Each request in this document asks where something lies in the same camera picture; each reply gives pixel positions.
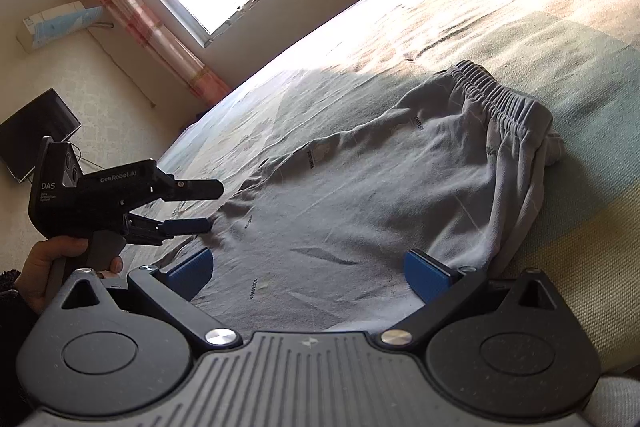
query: metal screw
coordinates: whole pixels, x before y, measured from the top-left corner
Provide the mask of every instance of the metal screw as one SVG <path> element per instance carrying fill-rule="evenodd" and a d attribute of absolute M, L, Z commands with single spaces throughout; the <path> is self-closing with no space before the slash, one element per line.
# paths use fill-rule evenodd
<path fill-rule="evenodd" d="M 213 346 L 228 346 L 228 344 L 233 344 L 236 341 L 238 334 L 234 330 L 228 330 L 227 328 L 216 328 L 207 331 L 204 338 Z"/>
<path fill-rule="evenodd" d="M 380 335 L 380 340 L 389 346 L 406 346 L 411 344 L 413 339 L 414 336 L 404 330 L 386 330 Z"/>

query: elastic waistband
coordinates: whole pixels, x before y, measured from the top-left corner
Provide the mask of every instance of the elastic waistband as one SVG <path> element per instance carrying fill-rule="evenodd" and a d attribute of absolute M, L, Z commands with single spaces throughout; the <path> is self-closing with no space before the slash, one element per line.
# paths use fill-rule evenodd
<path fill-rule="evenodd" d="M 463 60 L 450 68 L 456 87 L 465 98 L 482 103 L 489 116 L 517 136 L 536 135 L 542 143 L 553 122 L 553 115 L 544 105 L 526 95 L 501 86 L 482 66 Z"/>

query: cable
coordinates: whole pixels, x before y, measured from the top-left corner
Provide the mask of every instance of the cable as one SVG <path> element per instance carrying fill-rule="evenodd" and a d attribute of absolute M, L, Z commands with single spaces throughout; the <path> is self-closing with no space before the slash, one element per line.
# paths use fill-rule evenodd
<path fill-rule="evenodd" d="M 88 160 L 86 158 L 82 158 L 82 151 L 81 149 L 73 142 L 69 142 L 71 144 L 71 147 L 75 147 L 76 149 L 78 149 L 78 161 L 82 160 L 83 162 L 86 163 L 90 163 L 91 165 L 97 167 L 98 169 L 104 170 L 104 167 L 102 167 L 101 165 L 98 165 L 97 163 L 92 162 L 91 160 Z"/>

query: blue gripper pad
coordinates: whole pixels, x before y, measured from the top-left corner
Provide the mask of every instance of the blue gripper pad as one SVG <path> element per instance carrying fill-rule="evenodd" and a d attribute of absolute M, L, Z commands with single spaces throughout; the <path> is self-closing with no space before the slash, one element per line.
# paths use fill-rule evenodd
<path fill-rule="evenodd" d="M 458 273 L 414 248 L 404 254 L 404 279 L 427 303 L 451 288 Z"/>
<path fill-rule="evenodd" d="M 213 254 L 209 248 L 205 248 L 163 269 L 166 277 L 164 284 L 190 301 L 211 280 L 213 267 Z"/>

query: circular pad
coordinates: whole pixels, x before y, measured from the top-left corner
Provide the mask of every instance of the circular pad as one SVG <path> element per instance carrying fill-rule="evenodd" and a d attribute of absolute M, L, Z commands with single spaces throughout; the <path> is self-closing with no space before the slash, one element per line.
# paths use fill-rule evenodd
<path fill-rule="evenodd" d="M 524 377 L 542 373 L 556 357 L 547 342 L 528 333 L 500 333 L 480 346 L 484 361 L 500 373 Z"/>
<path fill-rule="evenodd" d="M 85 375 L 114 373 L 136 357 L 138 346 L 128 336 L 112 331 L 95 331 L 66 344 L 62 357 L 66 365 Z"/>

